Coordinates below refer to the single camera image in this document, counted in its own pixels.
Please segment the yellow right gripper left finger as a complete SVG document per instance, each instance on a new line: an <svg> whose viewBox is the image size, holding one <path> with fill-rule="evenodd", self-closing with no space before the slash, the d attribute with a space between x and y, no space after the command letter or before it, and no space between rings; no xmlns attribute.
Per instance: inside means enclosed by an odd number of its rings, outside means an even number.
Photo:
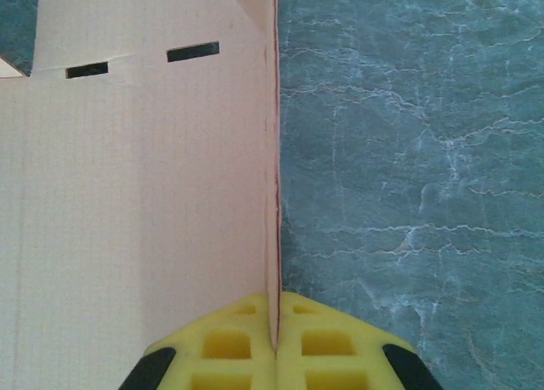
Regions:
<svg viewBox="0 0 544 390"><path fill-rule="evenodd" d="M269 299L252 294L152 343L118 390L276 390Z"/></svg>

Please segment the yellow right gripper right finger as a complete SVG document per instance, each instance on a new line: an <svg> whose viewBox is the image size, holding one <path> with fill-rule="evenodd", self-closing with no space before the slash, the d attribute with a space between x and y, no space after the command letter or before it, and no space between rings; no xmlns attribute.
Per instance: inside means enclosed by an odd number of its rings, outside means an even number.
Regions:
<svg viewBox="0 0 544 390"><path fill-rule="evenodd" d="M443 390L407 341L294 292L283 292L278 390Z"/></svg>

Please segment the pink cardboard paper box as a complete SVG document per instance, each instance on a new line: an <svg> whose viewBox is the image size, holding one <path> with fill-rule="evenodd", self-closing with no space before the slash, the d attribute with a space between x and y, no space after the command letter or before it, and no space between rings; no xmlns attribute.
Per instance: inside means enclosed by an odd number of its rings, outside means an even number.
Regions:
<svg viewBox="0 0 544 390"><path fill-rule="evenodd" d="M0 79L8 337L145 345L254 292L277 332L278 0L38 0Z"/></svg>

